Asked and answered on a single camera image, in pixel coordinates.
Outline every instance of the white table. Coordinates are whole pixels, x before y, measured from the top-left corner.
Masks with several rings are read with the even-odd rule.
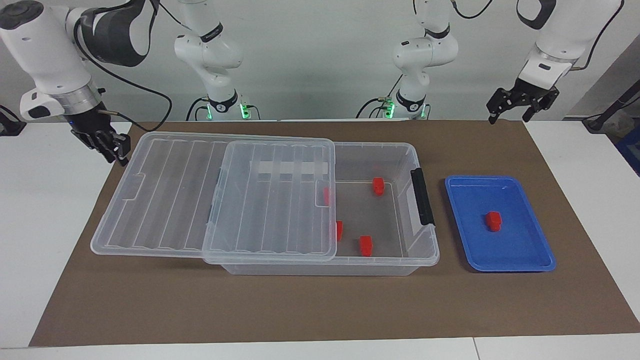
[[[68,129],[0,138],[0,359],[640,359],[640,334],[24,348],[111,168]],[[579,122],[527,129],[640,318],[640,178]]]

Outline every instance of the clear plastic lid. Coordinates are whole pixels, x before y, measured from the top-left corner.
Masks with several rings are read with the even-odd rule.
[[[203,257],[216,264],[333,258],[334,172],[329,140],[230,142]]]
[[[222,179],[220,175],[221,167],[229,169],[229,161],[226,159],[225,152],[227,146],[234,142],[256,142],[261,145],[261,150],[264,151],[264,158],[258,157],[257,179],[252,178],[253,181],[258,181],[259,190],[263,189],[264,183],[261,182],[265,178],[271,178],[270,174],[275,171],[273,165],[269,165],[266,161],[269,154],[269,147],[265,147],[265,144],[275,142],[277,144],[288,143],[289,148],[292,144],[300,142],[300,144],[307,144],[302,148],[295,150],[292,153],[291,161],[285,160],[282,163],[282,168],[279,171],[282,173],[282,181],[288,176],[293,178],[293,173],[300,172],[301,180],[304,177],[306,181],[308,178],[309,166],[319,165],[322,169],[318,169],[318,179],[321,191],[323,191],[323,181],[326,182],[326,186],[329,187],[329,196],[331,201],[335,198],[334,186],[335,177],[333,175],[335,161],[334,161],[334,147],[333,143],[329,140],[317,139],[317,138],[291,138],[282,136],[258,136],[258,135],[231,135],[231,134],[195,134],[195,133],[169,133],[169,132],[153,132],[143,135],[131,156],[129,162],[120,183],[111,198],[111,202],[104,212],[102,220],[98,225],[98,228],[93,235],[91,242],[92,250],[97,254],[109,254],[109,255],[134,255],[134,256],[167,256],[178,258],[202,258],[203,257],[203,244],[205,233],[207,231],[207,223],[210,223],[212,199],[218,179]],[[307,161],[308,151],[312,151],[311,158],[313,162]],[[272,159],[275,159],[273,155],[281,154],[281,150],[275,151],[275,148],[271,152]],[[318,162],[315,161],[316,156],[319,156]],[[300,160],[301,167],[293,167],[293,159]],[[269,174],[263,174],[266,169],[269,170]],[[316,169],[312,169],[312,175],[315,176]],[[248,181],[244,180],[244,186],[247,187]],[[296,191],[301,194],[304,192],[306,196],[308,194],[308,184],[299,184]],[[278,196],[284,197],[285,192],[289,191],[283,187],[273,187],[273,191],[277,191]],[[323,226],[326,228],[326,232],[322,234],[322,238],[314,238],[312,248],[310,250],[300,249],[295,250],[297,254],[310,254],[312,258],[317,258],[318,252],[326,252],[327,254],[335,253],[335,206],[320,207],[316,211],[309,211],[306,204],[300,206],[299,214],[294,220],[291,218],[289,221],[289,213],[286,213],[283,217],[279,217],[277,220],[272,218],[272,209],[274,200],[269,200],[270,205],[263,209],[263,215],[267,215],[267,209],[269,210],[269,218],[263,220],[263,225],[266,221],[278,221],[275,222],[278,227],[294,227],[296,222],[299,222],[300,232],[302,233],[301,239],[306,239],[307,227],[311,226],[316,233],[316,227],[319,223],[316,221],[322,221]],[[238,204],[238,207],[231,209],[225,208],[228,211],[235,211],[235,213],[225,213],[227,217],[242,217],[238,220],[242,220],[243,226],[248,225],[249,221],[247,216],[252,214],[253,209],[243,212],[242,205],[244,199]],[[311,218],[318,214],[322,219],[312,220]],[[243,234],[246,234],[246,230],[243,227]],[[262,238],[269,245],[269,238],[266,233],[263,233]],[[238,246],[244,246],[243,239],[237,238],[235,241]],[[328,249],[327,243],[334,243],[333,249]],[[240,257],[246,255],[247,251],[243,248],[238,248],[235,251],[230,251],[230,247],[223,247],[222,250],[227,249],[226,254],[238,254]],[[276,253],[278,247],[267,246],[265,249],[271,249]]]

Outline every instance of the white wall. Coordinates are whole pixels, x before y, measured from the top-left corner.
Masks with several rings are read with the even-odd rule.
[[[638,79],[640,79],[640,36],[571,109],[569,115],[583,117],[603,112]],[[640,117],[640,101],[625,108],[624,111],[631,116]]]
[[[68,6],[111,6],[124,0],[42,0]],[[180,18],[175,0],[164,4]],[[475,13],[484,1],[459,0],[464,13]],[[409,0],[258,1],[217,0],[225,25],[245,52],[233,70],[236,87],[260,107],[264,118],[312,119],[353,117],[371,97],[386,95],[399,75],[391,60],[394,45],[422,35]],[[630,0],[603,36],[588,70],[570,74],[559,84],[554,107],[535,119],[559,120],[640,33],[640,1]],[[497,87],[510,88],[536,39],[521,24],[515,1],[498,0],[478,19],[452,13],[452,33],[460,43],[458,59],[429,70],[432,119],[484,119],[484,104]],[[133,69],[114,67],[134,81],[171,95],[173,120],[182,120],[190,102],[204,94],[195,73],[176,59],[173,39],[182,28],[161,12],[152,36],[150,56]],[[33,82],[6,47],[0,45],[0,102],[17,110],[22,93]],[[106,87],[108,108],[137,120],[157,120],[164,102],[111,79],[88,65],[96,83]],[[507,117],[517,119],[522,111]]]

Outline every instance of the black cable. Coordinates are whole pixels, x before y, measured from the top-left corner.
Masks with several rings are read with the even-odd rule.
[[[429,106],[429,111],[427,112],[427,119],[429,120],[429,115],[431,115],[431,104],[426,104],[425,106]]]
[[[631,106],[631,105],[633,105],[633,104],[634,104],[636,101],[638,101],[638,100],[640,100],[640,96],[636,97],[635,99],[633,99],[633,100],[629,101],[628,103],[624,104],[623,106],[621,106],[621,107],[620,107],[620,109],[618,109],[618,111],[620,111],[620,110],[622,110],[622,109],[626,108],[627,106]],[[589,120],[589,119],[594,118],[594,117],[599,117],[599,116],[601,116],[602,114],[604,114],[604,113],[599,113],[599,114],[596,114],[596,115],[592,115],[592,116],[588,116],[588,117],[583,117],[580,121],[585,121],[585,120]]]
[[[373,116],[373,112],[378,110],[378,114],[380,114],[380,110],[384,110],[386,109],[386,107],[384,106],[378,106],[377,108],[374,108],[373,110],[371,110],[371,112],[369,113],[369,118],[371,119],[371,116]]]
[[[366,108],[370,103],[372,102],[376,102],[378,101],[378,98],[375,97],[367,102],[364,103],[364,105],[362,105],[362,107],[360,108],[360,110],[358,110],[358,113],[356,114],[356,119],[360,117],[360,114],[362,113],[362,111],[364,110],[364,108]]]
[[[593,45],[591,46],[591,50],[589,52],[589,56],[587,57],[587,62],[584,63],[584,66],[572,67],[571,69],[569,69],[569,71],[580,71],[580,70],[584,70],[584,69],[589,67],[589,64],[591,63],[591,57],[593,56],[593,52],[595,51],[596,46],[598,45],[598,42],[600,41],[600,37],[602,37],[602,34],[604,34],[604,31],[609,27],[609,24],[613,21],[613,19],[615,19],[616,16],[618,16],[618,14],[620,13],[620,11],[624,7],[624,5],[625,5],[625,0],[620,0],[620,6],[616,10],[616,12],[613,13],[613,15],[611,16],[609,21],[607,21],[607,24],[605,24],[604,28],[602,28],[602,30],[600,30],[600,33],[596,37],[596,40],[593,42]]]
[[[140,90],[144,90],[144,91],[146,91],[146,92],[150,92],[151,94],[156,94],[156,95],[158,95],[158,96],[160,96],[160,97],[163,97],[164,99],[166,99],[166,100],[167,100],[167,102],[169,102],[169,107],[168,107],[168,109],[166,110],[166,113],[164,114],[164,117],[162,118],[162,120],[160,120],[160,122],[158,123],[158,125],[154,126],[151,130],[145,129],[144,127],[140,126],[138,123],[134,122],[133,120],[131,120],[131,119],[127,119],[127,118],[125,118],[124,116],[122,116],[122,118],[123,118],[123,119],[126,119],[126,120],[130,121],[132,124],[137,125],[137,126],[138,126],[138,127],[140,127],[141,129],[144,129],[145,131],[155,131],[155,130],[158,130],[158,129],[159,129],[159,128],[164,124],[164,122],[166,121],[166,119],[169,117],[169,114],[171,113],[171,109],[173,108],[173,102],[171,101],[171,98],[170,98],[170,97],[168,97],[167,95],[165,95],[165,94],[161,93],[161,92],[158,92],[158,91],[155,91],[155,90],[152,90],[152,89],[146,88],[146,87],[144,87],[144,86],[142,86],[142,85],[139,85],[139,84],[134,83],[134,82],[133,82],[133,81],[131,81],[131,80],[127,80],[127,79],[123,78],[123,77],[122,77],[122,76],[120,76],[120,75],[114,74],[113,72],[111,72],[111,71],[110,71],[110,70],[108,70],[107,68],[105,68],[105,67],[103,67],[102,65],[100,65],[97,61],[95,61],[95,60],[94,60],[94,59],[93,59],[93,58],[92,58],[92,57],[91,57],[91,56],[90,56],[90,55],[89,55],[89,54],[84,50],[84,48],[83,48],[83,47],[82,47],[82,45],[80,44],[80,41],[79,41],[79,39],[78,39],[78,29],[79,29],[79,28],[80,28],[80,19],[78,19],[78,20],[76,21],[76,25],[74,26],[74,40],[76,41],[76,46],[78,47],[78,49],[80,49],[80,52],[84,55],[84,57],[85,57],[85,58],[87,58],[87,60],[89,60],[90,62],[92,62],[92,63],[93,63],[93,64],[94,64],[98,69],[100,69],[100,70],[102,70],[102,71],[106,72],[107,74],[109,74],[109,75],[113,76],[114,78],[116,78],[116,79],[118,79],[118,80],[120,80],[120,81],[122,81],[122,82],[124,82],[124,83],[127,83],[127,84],[129,84],[129,85],[131,85],[131,86],[133,86],[133,87],[139,88]]]
[[[6,106],[2,106],[0,105],[0,109],[4,110],[7,114],[13,116],[15,118],[15,120],[21,121],[20,118],[18,118],[17,116],[15,116],[15,114],[13,113],[13,111],[9,110]]]
[[[396,89],[396,86],[398,86],[398,83],[400,82],[400,79],[402,79],[402,74],[400,74],[400,76],[398,76],[398,80],[396,80],[396,82],[394,83],[394,86],[392,86],[391,90],[389,90],[389,93],[387,94],[387,97],[390,97],[391,93],[394,92],[394,90]],[[378,109],[378,112],[376,113],[376,118],[378,118],[378,116],[380,115],[380,110],[381,109]]]
[[[193,111],[193,108],[196,107],[196,104],[198,104],[200,101],[206,101],[206,98],[204,97],[199,97],[197,99],[195,99],[192,103],[191,106],[189,107],[189,111],[187,111],[187,117],[186,119],[184,119],[184,121],[189,121],[189,118],[191,117],[191,112]]]
[[[176,17],[173,16],[173,14],[169,10],[167,10],[167,8],[165,8],[164,5],[162,5],[162,3],[159,3],[159,4],[160,4],[160,7],[166,12],[166,14],[169,15],[173,19],[173,21],[175,21],[178,24],[184,26],[184,24],[181,23],[180,20],[176,19]]]
[[[209,113],[209,107],[208,106],[200,106],[196,109],[196,113],[194,114],[196,121],[198,121],[198,110],[207,110],[207,114]]]
[[[624,109],[627,106],[633,105],[634,102],[638,101],[638,99],[640,99],[640,96],[636,97],[635,99],[631,100],[630,102],[626,103],[624,106],[622,106],[620,109]]]
[[[480,10],[479,13],[472,15],[472,16],[466,16],[463,15],[459,10],[458,10],[458,4],[456,4],[455,1],[451,1],[451,4],[453,5],[453,9],[456,10],[456,13],[458,13],[458,15],[460,15],[461,18],[463,19],[475,19],[476,17],[482,15],[482,13],[489,7],[489,5],[491,5],[491,3],[493,2],[493,0],[489,0],[487,2],[487,4],[484,6],[484,8],[482,8],[482,10]]]
[[[151,131],[154,131],[154,130],[149,130],[149,129],[147,129],[147,128],[143,127],[143,126],[142,126],[142,125],[140,125],[139,123],[137,123],[137,122],[133,121],[133,119],[132,119],[132,118],[130,118],[130,117],[128,117],[127,115],[123,115],[123,114],[121,114],[121,113],[119,113],[119,112],[117,112],[117,111],[113,111],[113,112],[115,113],[115,114],[114,114],[114,116],[121,117],[121,118],[125,119],[126,121],[130,122],[131,124],[134,124],[134,125],[135,125],[136,127],[138,127],[139,129],[142,129],[142,131],[144,131],[144,132],[146,132],[146,133],[150,133]]]
[[[256,105],[247,105],[246,106],[248,109],[255,109],[255,112],[258,113],[258,120],[262,120],[262,117],[260,117],[260,110],[258,109],[258,107]]]

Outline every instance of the red block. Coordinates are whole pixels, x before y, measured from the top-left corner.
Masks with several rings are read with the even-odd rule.
[[[502,225],[502,217],[497,211],[489,211],[484,217],[484,222],[491,231],[500,231],[500,225]]]
[[[373,193],[382,196],[385,193],[385,181],[381,177],[373,178]]]
[[[338,229],[338,241],[342,239],[342,221],[336,221],[337,229]]]
[[[364,235],[360,237],[360,254],[362,256],[371,256],[373,252],[373,241],[371,241],[371,236]]]

